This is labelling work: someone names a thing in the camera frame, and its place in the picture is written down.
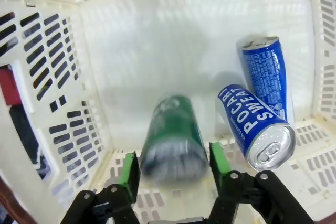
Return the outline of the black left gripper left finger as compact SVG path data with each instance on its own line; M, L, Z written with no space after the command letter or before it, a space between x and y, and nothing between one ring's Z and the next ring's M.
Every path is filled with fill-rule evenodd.
M132 204L136 203L140 168L136 152L125 156L119 182L94 193L82 190L77 194L61 223L139 223Z

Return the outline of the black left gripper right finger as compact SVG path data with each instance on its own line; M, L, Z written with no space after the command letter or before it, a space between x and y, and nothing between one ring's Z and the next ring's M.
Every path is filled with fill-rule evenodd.
M265 223L314 223L272 171L251 176L232 170L220 143L209 144L209 164L218 197L207 223L233 223L240 204L251 205Z

